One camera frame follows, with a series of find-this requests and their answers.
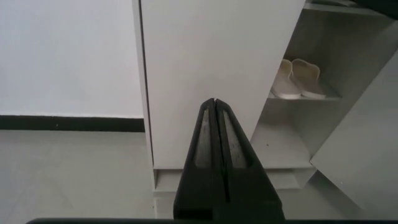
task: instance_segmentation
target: slipper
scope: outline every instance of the slipper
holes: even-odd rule
[[[319,67],[301,59],[293,60],[292,65],[292,81],[301,90],[301,94],[308,98],[325,99],[326,94],[324,94],[318,82]]]
[[[291,76],[292,63],[286,59],[282,59],[278,73],[275,77],[274,83],[272,84],[271,93],[286,100],[299,99],[301,97],[301,91],[290,79]]]

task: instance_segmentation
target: shelf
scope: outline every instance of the shelf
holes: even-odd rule
[[[319,85],[322,88],[322,90],[324,91],[324,93],[326,94],[326,98],[325,99],[313,99],[313,98],[308,98],[308,97],[305,97],[305,96],[301,96],[299,99],[296,99],[296,100],[317,100],[317,101],[320,101],[320,100],[326,100],[326,101],[338,101],[338,100],[341,100],[341,97],[331,87],[329,87],[327,84],[325,84],[324,82],[320,82]],[[271,92],[269,92],[269,94],[268,94],[268,99],[285,100],[285,99],[282,99],[282,98],[279,98],[279,97],[275,96]]]
[[[263,114],[254,130],[251,144],[265,169],[312,167],[310,153],[285,118]]]
[[[275,189],[300,189],[294,170],[266,169],[266,173]],[[157,182],[154,192],[176,192],[182,170],[157,170]]]
[[[363,7],[329,6],[329,5],[306,2],[303,8],[316,10],[316,11],[326,11],[326,12],[341,12],[341,13],[369,15],[369,16],[384,16],[383,14],[380,14],[376,11],[373,11],[371,9],[366,9]]]

